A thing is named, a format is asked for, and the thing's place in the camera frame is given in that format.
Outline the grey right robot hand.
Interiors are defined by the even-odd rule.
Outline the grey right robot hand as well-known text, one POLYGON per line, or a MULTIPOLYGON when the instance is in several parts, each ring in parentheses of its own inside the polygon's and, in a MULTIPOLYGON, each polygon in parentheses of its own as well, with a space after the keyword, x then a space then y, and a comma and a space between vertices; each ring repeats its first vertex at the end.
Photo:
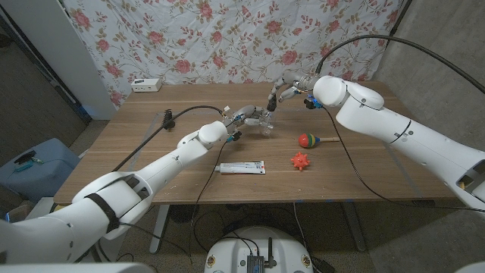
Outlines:
POLYGON ((268 96, 268 111, 275 111, 278 102, 292 99, 297 94, 310 92, 320 79, 319 76, 311 76, 294 71, 285 71, 276 80, 268 96))

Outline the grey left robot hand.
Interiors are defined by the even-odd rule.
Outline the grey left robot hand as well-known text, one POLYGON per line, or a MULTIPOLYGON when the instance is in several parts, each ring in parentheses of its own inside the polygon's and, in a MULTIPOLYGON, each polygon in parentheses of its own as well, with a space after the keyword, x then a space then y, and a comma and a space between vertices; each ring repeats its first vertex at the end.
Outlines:
POLYGON ((238 111, 233 111, 226 106, 222 111, 222 118, 228 132, 228 143, 237 141, 242 136, 239 128, 243 125, 260 127, 260 133, 266 137, 274 129, 272 113, 259 106, 246 105, 238 111))

